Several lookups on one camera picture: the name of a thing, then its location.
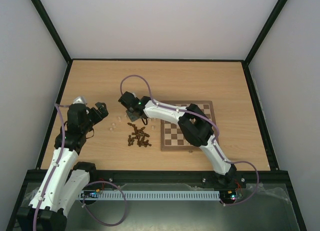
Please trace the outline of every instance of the white wall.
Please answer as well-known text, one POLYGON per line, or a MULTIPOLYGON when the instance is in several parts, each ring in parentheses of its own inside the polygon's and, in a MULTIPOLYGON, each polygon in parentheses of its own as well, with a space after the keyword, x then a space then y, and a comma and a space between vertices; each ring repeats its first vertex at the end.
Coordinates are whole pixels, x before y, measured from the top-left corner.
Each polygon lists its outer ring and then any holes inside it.
POLYGON ((72 58, 245 59, 277 0, 41 0, 72 58))
POLYGON ((288 0, 250 65, 280 168, 319 230, 320 0, 288 0))
POLYGON ((30 0, 0 0, 0 230, 34 169, 66 63, 30 0))

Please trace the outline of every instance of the chess square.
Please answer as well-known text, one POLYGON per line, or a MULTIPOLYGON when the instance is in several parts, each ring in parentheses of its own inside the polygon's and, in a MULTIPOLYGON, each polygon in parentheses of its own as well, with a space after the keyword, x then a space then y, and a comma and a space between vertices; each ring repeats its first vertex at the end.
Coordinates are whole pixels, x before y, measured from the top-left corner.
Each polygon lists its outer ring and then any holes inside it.
POLYGON ((184 135, 183 134, 177 134, 177 139, 178 140, 183 140, 184 139, 184 135))
MULTIPOLYGON (((165 104, 170 104, 176 107, 188 107, 190 104, 195 104, 200 110, 212 120, 214 123, 215 113, 212 101, 162 101, 165 104)), ((168 121, 161 121, 160 125, 160 144, 162 151, 200 151, 198 147, 191 145, 184 137, 180 127, 168 121)))

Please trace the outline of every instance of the wire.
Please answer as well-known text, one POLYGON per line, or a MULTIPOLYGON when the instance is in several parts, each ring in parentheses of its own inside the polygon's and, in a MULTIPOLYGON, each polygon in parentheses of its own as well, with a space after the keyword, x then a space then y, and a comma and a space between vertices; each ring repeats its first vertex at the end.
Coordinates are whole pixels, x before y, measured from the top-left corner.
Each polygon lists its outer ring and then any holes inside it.
POLYGON ((217 142, 216 139, 217 139, 218 136, 220 135, 220 131, 219 131, 218 127, 216 126, 216 124, 215 124, 214 122, 212 122, 212 121, 211 121, 210 119, 208 119, 207 117, 202 116, 202 115, 200 115, 200 114, 198 114, 198 113, 191 112, 191 111, 188 111, 188 110, 185 110, 185 109, 172 108, 172 107, 168 107, 168 106, 161 105, 161 104, 157 103, 157 102, 154 100, 153 96, 152 96, 151 88, 150 88, 150 85, 149 85, 148 81, 147 81, 144 77, 142 77, 142 76, 140 76, 140 75, 137 75, 137 74, 128 75, 128 76, 126 76, 124 79, 122 79, 122 81, 121 81, 121 83, 120 83, 120 93, 121 93, 121 95, 123 95, 122 85, 123 85, 124 81, 125 81, 126 79, 128 79, 128 78, 131 78, 131 77, 140 78, 140 79, 142 79, 142 80, 145 82, 145 84, 146 84, 146 86, 147 86, 147 88, 148 88, 148 91, 149 91, 150 99, 151 99, 152 103, 153 103, 154 105, 156 105, 157 107, 164 108, 164 109, 167 109, 167 110, 172 110, 172 111, 185 112, 185 113, 188 113, 188 114, 197 116, 197 117, 199 117, 199 118, 207 121, 209 124, 211 124, 211 125, 215 128, 216 133, 217 133, 216 136, 212 139, 212 144, 213 144, 213 146, 214 146, 214 149, 217 151, 218 155, 220 156, 220 158, 221 158, 224 162, 226 162, 227 164, 230 164, 230 165, 242 164, 242 163, 243 163, 243 164, 248 164, 248 165, 250 165, 250 166, 253 167, 253 169, 254 169, 254 171, 255 171, 255 173, 256 173, 256 186, 255 186, 255 189, 253 190, 253 192, 249 195, 249 197, 247 197, 246 199, 244 199, 244 200, 242 200, 242 201, 240 201, 240 202, 236 202, 236 203, 232 203, 232 204, 226 204, 226 203, 223 203, 223 202, 221 201, 222 204, 223 204, 223 206, 233 206, 233 205, 242 204, 242 203, 248 201, 248 200, 257 192, 258 186, 259 186, 259 173, 258 173, 257 168, 256 168, 251 162, 248 162, 248 161, 236 161, 236 162, 231 162, 231 161, 228 161, 227 159, 225 159, 225 158, 222 156, 222 154, 220 153, 220 151, 219 151, 219 150, 217 149, 217 147, 216 147, 216 142, 217 142))
MULTIPOLYGON (((66 141, 66 138, 65 138, 66 137, 66 130, 65 130, 64 118, 63 118, 62 113, 61 113, 60 108, 59 108, 59 107, 64 107, 64 106, 67 106, 67 105, 60 105, 60 104, 57 104, 57 103, 54 104, 54 107, 56 108, 57 113, 58 113, 59 118, 60 118, 61 130, 62 130, 62 144, 61 144, 61 149, 60 149, 58 158, 56 159, 56 163, 57 164, 59 164, 59 161, 60 161, 60 159, 62 157, 62 154, 64 152, 65 141, 66 141)), ((46 182, 45 182, 45 184, 43 186, 43 190, 42 190, 41 195, 40 195, 41 200, 38 201, 38 204, 37 204, 37 206, 35 208, 35 211, 34 211, 33 226, 32 226, 33 231, 37 231, 37 217, 38 217, 39 209, 40 209, 42 200, 43 200, 43 198, 45 196, 45 193, 46 193, 47 187, 49 185, 49 182, 50 182, 50 180, 51 180, 56 168, 57 168, 57 166, 53 166, 53 168, 51 169, 51 172, 50 172, 50 174, 49 174, 49 176, 48 176, 48 178, 47 178, 47 180, 46 180, 46 182)))
POLYGON ((148 125, 148 119, 147 119, 147 118, 144 119, 143 117, 141 117, 141 120, 142 120, 142 123, 143 123, 144 125, 148 125))
MULTIPOLYGON (((152 101, 152 103, 153 103, 154 105, 156 105, 157 107, 160 107, 160 108, 164 108, 164 109, 167 109, 167 110, 171 110, 171 111, 176 111, 176 110, 177 110, 177 108, 168 107, 168 106, 161 105, 160 103, 157 103, 157 102, 154 100, 153 96, 152 96, 151 88, 150 88, 150 85, 149 85, 148 81, 147 81, 144 77, 142 77, 142 76, 140 76, 140 75, 137 75, 137 74, 132 74, 132 75, 129 75, 129 76, 125 77, 124 79, 122 79, 122 81, 121 81, 121 83, 120 83, 120 93, 121 93, 121 95, 124 94, 123 91, 122 91, 122 85, 123 85, 124 81, 125 81, 126 79, 128 79, 128 78, 131 78, 131 77, 138 77, 138 78, 142 79, 142 80, 145 82, 145 84, 146 84, 146 86, 147 86, 147 88, 148 88, 148 91, 149 91, 150 99, 151 99, 151 101, 152 101)), ((179 112, 188 113, 188 114, 197 116, 197 117, 199 117, 199 118, 207 121, 209 124, 211 124, 211 125, 215 128, 215 131, 216 131, 216 135, 215 135, 215 137, 213 138, 213 140, 216 140, 216 139, 219 137, 220 131, 219 131, 217 125, 216 125, 214 122, 212 122, 210 119, 208 119, 207 117, 202 116, 202 115, 200 115, 200 114, 198 114, 198 113, 196 113, 196 112, 192 112, 192 111, 186 110, 186 109, 179 109, 179 112)))
POLYGON ((93 136, 95 136, 95 129, 94 129, 94 128, 92 128, 92 131, 93 131, 92 136, 90 136, 90 137, 86 137, 86 138, 85 138, 86 140, 91 139, 93 136))
POLYGON ((126 199, 126 195, 124 194, 124 192, 123 192, 117 185, 115 185, 115 184, 112 183, 112 182, 108 182, 108 181, 95 181, 95 182, 91 182, 91 183, 88 183, 88 184, 86 185, 86 187, 87 187, 87 186, 90 186, 90 185, 95 185, 95 184, 108 184, 108 185, 111 185, 111 186, 115 187, 117 190, 120 191, 120 193, 122 194, 123 200, 124 200, 124 213, 123 213, 122 218, 121 218, 118 222, 116 222, 116 223, 111 223, 111 224, 100 221, 100 220, 97 219, 97 218, 94 216, 94 214, 87 208, 86 203, 85 203, 85 200, 86 200, 86 197, 87 197, 87 196, 84 196, 84 197, 83 197, 82 207, 89 213, 89 215, 90 215, 95 221, 97 221, 97 222, 98 222, 99 224, 101 224, 101 225, 104 225, 104 226, 107 226, 107 227, 113 227, 113 226, 117 226, 117 225, 121 224, 121 223, 126 219, 127 214, 128 214, 128 201, 127 201, 127 199, 126 199))

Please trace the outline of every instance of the wooden table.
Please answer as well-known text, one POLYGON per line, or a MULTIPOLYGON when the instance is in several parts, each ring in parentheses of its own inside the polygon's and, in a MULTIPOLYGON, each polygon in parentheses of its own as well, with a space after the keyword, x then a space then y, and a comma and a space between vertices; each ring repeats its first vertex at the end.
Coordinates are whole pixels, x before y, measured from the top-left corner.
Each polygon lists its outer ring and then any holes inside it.
MULTIPOLYGON (((94 137, 83 146, 79 161, 92 162, 100 170, 210 171, 213 167, 201 151, 166 152, 160 150, 160 121, 148 125, 150 147, 128 146, 132 127, 127 125, 125 108, 118 103, 120 82, 131 74, 141 75, 151 86, 153 97, 161 100, 211 100, 219 142, 231 161, 252 162, 258 170, 270 170, 244 71, 240 62, 187 61, 73 61, 61 104, 71 104, 77 96, 85 96, 91 108, 105 102, 109 116, 95 127, 94 137), (112 123, 116 128, 110 131, 112 123)), ((149 96, 145 83, 138 78, 124 82, 124 91, 138 97, 149 96)), ((64 120, 67 110, 62 109, 64 120)), ((136 121, 138 127, 142 122, 136 121)), ((60 120, 56 117, 42 163, 49 167, 60 120)), ((237 164, 238 170, 253 170, 237 164)))

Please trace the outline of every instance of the pile of chess pieces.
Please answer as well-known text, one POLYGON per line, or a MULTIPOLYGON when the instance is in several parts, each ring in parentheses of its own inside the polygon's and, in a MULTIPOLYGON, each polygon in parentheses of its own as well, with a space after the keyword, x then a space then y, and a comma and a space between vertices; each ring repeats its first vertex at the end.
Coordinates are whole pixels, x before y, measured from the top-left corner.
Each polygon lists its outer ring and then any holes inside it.
POLYGON ((144 129, 146 127, 142 127, 140 129, 138 129, 136 127, 135 124, 132 124, 130 122, 127 123, 129 126, 133 127, 134 129, 134 132, 131 133, 131 135, 129 135, 129 138, 128 138, 128 146, 131 146, 131 145, 134 145, 134 142, 135 140, 137 140, 136 144, 139 146, 139 147, 148 147, 148 146, 151 146, 151 144, 149 143, 149 139, 145 140, 145 138, 149 138, 150 135, 145 133, 144 132, 144 129))

